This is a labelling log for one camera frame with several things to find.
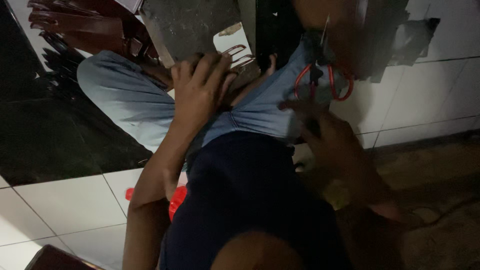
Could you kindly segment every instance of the blue jeans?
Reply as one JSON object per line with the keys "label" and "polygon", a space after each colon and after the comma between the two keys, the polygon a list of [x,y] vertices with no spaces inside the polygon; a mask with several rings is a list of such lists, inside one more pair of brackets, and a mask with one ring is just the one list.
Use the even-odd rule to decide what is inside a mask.
{"label": "blue jeans", "polygon": [[[307,65],[302,43],[288,64],[251,90],[231,111],[214,115],[191,144],[194,153],[213,139],[234,131],[249,131],[292,142],[300,135],[292,110],[277,105],[293,98],[297,75]],[[141,67],[111,51],[102,51],[78,67],[84,93],[121,129],[155,152],[173,119],[175,101]],[[309,75],[303,77],[308,83]]]}

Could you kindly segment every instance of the thigh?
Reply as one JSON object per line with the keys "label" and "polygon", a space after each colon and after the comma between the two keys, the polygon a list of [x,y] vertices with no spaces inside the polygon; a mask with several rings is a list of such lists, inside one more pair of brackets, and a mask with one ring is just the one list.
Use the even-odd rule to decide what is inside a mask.
{"label": "thigh", "polygon": [[[266,134],[287,140],[300,136],[300,122],[292,110],[281,111],[278,104],[294,98],[293,86],[298,74],[307,65],[303,43],[297,47],[287,65],[253,89],[232,110],[239,130]],[[308,83],[308,74],[303,83]]]}
{"label": "thigh", "polygon": [[173,119],[175,102],[137,64],[111,51],[78,67],[83,92],[121,129],[155,152]]}

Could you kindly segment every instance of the dark navy shirt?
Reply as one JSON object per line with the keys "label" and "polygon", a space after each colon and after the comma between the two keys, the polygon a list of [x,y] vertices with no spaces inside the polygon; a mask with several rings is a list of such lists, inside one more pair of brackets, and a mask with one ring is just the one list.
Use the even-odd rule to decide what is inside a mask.
{"label": "dark navy shirt", "polygon": [[332,207],[300,183],[292,150],[249,132],[223,135],[188,160],[187,195],[162,241],[160,269],[208,270],[236,235],[284,239],[307,269],[351,269]]}

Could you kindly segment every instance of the person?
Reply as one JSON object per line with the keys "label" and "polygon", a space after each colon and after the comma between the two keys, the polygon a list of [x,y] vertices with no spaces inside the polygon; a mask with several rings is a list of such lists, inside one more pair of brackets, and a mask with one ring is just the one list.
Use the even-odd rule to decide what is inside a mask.
{"label": "person", "polygon": [[[124,270],[352,269],[366,256],[352,255],[333,208],[299,180],[289,147],[299,136],[318,166],[347,183],[357,205],[402,219],[349,124],[318,104],[291,100],[303,56],[300,44],[285,67],[221,111],[235,77],[228,54],[197,54],[175,65],[175,100],[112,52],[80,64],[87,96],[154,152],[130,201]],[[302,125],[305,119],[317,121],[320,136]],[[188,192],[170,223],[168,200],[185,161]]]}

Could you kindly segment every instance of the hand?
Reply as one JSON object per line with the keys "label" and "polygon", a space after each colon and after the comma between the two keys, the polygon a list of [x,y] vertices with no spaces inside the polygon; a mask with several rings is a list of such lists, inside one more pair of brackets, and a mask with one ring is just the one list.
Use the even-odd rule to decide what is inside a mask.
{"label": "hand", "polygon": [[368,159],[349,123],[331,114],[328,108],[306,101],[286,101],[279,108],[293,109],[304,123],[310,119],[318,122],[320,137],[304,125],[301,130],[318,166],[345,172],[352,165],[361,163],[359,161]]}
{"label": "hand", "polygon": [[197,133],[220,105],[225,92],[237,76],[228,74],[229,54],[194,55],[172,67],[175,87],[174,123]]}

